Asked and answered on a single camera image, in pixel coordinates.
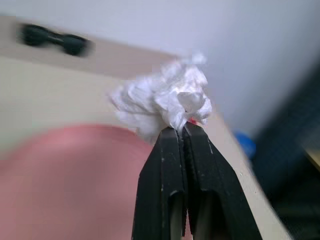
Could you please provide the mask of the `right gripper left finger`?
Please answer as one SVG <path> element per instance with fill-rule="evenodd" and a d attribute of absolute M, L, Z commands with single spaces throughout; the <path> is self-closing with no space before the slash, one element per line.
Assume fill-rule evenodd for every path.
<path fill-rule="evenodd" d="M 132 240 L 182 240 L 187 192 L 182 140 L 165 128 L 139 174 Z"/>

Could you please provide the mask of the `white tissue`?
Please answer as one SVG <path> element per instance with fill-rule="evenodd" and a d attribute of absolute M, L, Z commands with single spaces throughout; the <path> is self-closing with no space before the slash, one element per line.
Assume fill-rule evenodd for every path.
<path fill-rule="evenodd" d="M 198 67 L 205 62 L 202 54 L 194 54 L 117 87 L 110 95 L 117 118 L 150 144 L 167 127 L 182 133 L 190 120 L 206 124 L 213 108 Z"/>

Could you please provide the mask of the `pink plate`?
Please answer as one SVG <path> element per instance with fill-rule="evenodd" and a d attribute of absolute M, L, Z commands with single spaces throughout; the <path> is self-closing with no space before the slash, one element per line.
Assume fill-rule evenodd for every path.
<path fill-rule="evenodd" d="M 129 130 L 81 125 L 0 156 L 0 240 L 130 240 L 151 150 Z"/>

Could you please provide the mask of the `black sunglasses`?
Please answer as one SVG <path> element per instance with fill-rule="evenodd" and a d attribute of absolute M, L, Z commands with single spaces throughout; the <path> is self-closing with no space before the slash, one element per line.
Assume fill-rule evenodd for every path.
<path fill-rule="evenodd" d="M 27 46 L 34 48 L 45 48 L 47 46 L 57 46 L 65 54 L 84 57 L 92 49 L 90 40 L 68 33 L 59 33 L 46 27 L 24 23 L 18 33 L 20 41 Z"/>

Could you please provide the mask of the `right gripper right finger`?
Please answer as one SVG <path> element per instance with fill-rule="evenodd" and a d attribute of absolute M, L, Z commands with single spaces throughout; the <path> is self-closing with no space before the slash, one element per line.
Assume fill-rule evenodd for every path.
<path fill-rule="evenodd" d="M 182 132 L 193 240 L 262 240 L 238 177 L 200 127 Z"/>

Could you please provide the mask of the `blue round container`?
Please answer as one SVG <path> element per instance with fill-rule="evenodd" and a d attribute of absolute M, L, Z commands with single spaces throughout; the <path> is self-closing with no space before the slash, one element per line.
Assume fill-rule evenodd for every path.
<path fill-rule="evenodd" d="M 257 150 L 255 142 L 243 132 L 234 131 L 233 134 L 247 158 L 251 160 Z"/>

